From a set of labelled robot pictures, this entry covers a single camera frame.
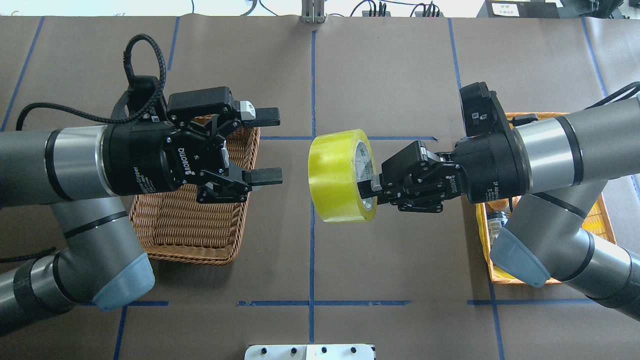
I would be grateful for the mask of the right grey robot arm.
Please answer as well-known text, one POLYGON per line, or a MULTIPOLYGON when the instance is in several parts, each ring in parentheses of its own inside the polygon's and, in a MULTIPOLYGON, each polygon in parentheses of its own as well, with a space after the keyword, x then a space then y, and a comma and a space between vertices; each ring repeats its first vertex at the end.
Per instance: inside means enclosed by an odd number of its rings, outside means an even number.
POLYGON ((358 181, 362 199, 439 213, 443 202, 519 197, 492 262, 542 287, 558 280, 639 319, 639 256, 582 228, 607 182, 639 172, 639 99, 511 127, 495 98, 463 103, 466 137, 451 152, 414 141, 358 181))

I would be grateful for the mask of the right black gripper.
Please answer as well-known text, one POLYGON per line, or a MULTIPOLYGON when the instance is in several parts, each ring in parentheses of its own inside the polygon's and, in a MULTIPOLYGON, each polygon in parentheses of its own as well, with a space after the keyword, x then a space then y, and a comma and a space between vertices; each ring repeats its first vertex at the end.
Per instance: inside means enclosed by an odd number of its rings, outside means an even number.
POLYGON ((364 205, 438 214, 446 200, 461 196, 479 204, 523 195, 530 176, 513 136, 485 134, 458 141, 450 152, 433 153, 413 141, 357 185, 364 205))

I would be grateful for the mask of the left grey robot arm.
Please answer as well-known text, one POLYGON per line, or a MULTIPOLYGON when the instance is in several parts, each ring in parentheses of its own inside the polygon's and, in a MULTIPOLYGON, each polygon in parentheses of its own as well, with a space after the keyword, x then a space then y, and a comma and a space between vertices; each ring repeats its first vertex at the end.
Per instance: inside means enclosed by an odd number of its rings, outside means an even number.
POLYGON ((238 129, 279 126, 276 107, 235 100, 229 88, 153 99, 157 85, 130 85, 113 114, 125 123, 1 133, 1 207, 50 206, 67 243, 1 276, 1 333, 92 303, 103 312, 150 291, 153 268, 121 196, 192 184, 199 204, 247 201, 282 182, 279 168, 235 164, 226 140, 238 129))

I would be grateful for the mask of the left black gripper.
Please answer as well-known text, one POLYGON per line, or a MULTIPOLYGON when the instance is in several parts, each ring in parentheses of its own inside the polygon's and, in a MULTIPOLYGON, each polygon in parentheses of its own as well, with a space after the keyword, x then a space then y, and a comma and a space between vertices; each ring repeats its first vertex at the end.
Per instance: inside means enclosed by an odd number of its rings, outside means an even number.
POLYGON ((226 86, 169 96, 165 121, 109 125, 103 169, 119 196, 157 194, 195 185, 201 204, 244 203, 250 187, 283 183, 280 167, 247 171, 231 161, 227 137, 244 126, 279 126, 278 107, 236 100, 226 86))

